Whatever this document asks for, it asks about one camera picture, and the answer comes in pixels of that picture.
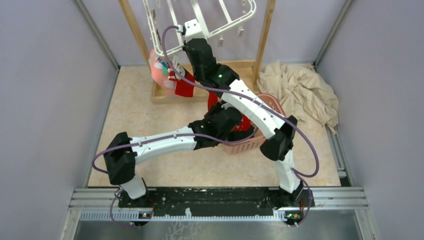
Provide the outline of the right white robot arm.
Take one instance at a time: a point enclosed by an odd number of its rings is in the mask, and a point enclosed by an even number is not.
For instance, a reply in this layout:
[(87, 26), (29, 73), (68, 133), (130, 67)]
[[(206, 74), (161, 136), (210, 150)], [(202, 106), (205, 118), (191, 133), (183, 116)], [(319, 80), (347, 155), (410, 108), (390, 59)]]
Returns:
[(229, 66), (217, 63), (211, 46), (204, 38), (193, 38), (183, 45), (192, 66), (197, 87), (215, 93), (239, 110), (262, 132), (266, 140), (261, 153), (275, 162), (279, 187), (289, 194), (301, 190), (301, 181), (294, 173), (293, 139), (297, 120), (285, 122), (285, 116), (274, 111), (254, 94), (240, 76)]

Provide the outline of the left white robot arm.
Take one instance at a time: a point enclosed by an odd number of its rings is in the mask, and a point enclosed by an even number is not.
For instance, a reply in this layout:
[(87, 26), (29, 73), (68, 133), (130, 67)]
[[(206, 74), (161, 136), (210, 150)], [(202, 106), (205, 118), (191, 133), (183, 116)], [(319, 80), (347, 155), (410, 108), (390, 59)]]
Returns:
[(203, 119), (175, 131), (142, 137), (120, 132), (103, 153), (109, 183), (123, 188), (133, 200), (142, 198), (148, 191), (144, 180), (136, 175), (136, 165), (174, 152), (213, 148), (225, 142), (241, 122), (240, 111), (218, 103)]

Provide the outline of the red plain sock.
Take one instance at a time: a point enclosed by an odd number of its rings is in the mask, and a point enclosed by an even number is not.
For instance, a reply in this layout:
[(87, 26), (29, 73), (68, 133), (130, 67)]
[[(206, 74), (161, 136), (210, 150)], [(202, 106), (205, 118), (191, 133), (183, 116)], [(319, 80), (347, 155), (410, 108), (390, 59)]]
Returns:
[(207, 99), (207, 110), (208, 111), (213, 110), (220, 100), (221, 99), (214, 92), (209, 92), (208, 99)]

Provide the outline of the red patterned sock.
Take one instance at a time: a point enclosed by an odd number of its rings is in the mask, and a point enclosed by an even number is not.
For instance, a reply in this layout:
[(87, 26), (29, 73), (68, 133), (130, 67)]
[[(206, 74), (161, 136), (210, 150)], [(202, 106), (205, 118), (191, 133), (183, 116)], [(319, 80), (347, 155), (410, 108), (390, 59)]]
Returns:
[(240, 124), (238, 124), (232, 132), (246, 132), (251, 128), (251, 121), (243, 114)]

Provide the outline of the pink plastic laundry basket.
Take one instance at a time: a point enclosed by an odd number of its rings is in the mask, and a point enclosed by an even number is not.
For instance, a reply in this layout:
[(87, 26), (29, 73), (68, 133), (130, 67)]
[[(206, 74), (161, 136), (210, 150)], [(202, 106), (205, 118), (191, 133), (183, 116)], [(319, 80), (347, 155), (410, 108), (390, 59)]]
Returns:
[[(276, 97), (268, 93), (261, 93), (258, 95), (258, 97), (271, 109), (282, 114), (283, 116), (286, 116)], [(248, 131), (232, 131), (227, 141), (235, 142), (243, 139), (245, 140), (239, 143), (223, 144), (224, 151), (228, 154), (239, 154), (248, 150), (259, 148), (260, 145), (266, 140), (259, 128), (257, 128), (252, 122)]]

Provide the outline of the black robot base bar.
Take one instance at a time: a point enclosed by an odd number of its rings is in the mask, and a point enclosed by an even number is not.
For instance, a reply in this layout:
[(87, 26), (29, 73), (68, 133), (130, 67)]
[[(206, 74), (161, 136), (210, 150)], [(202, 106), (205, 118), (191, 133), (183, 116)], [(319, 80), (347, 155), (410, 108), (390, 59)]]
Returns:
[(70, 207), (82, 220), (143, 226), (148, 222), (254, 222), (299, 224), (315, 206), (311, 190), (294, 197), (277, 187), (155, 187), (136, 200), (121, 189), (75, 190)]

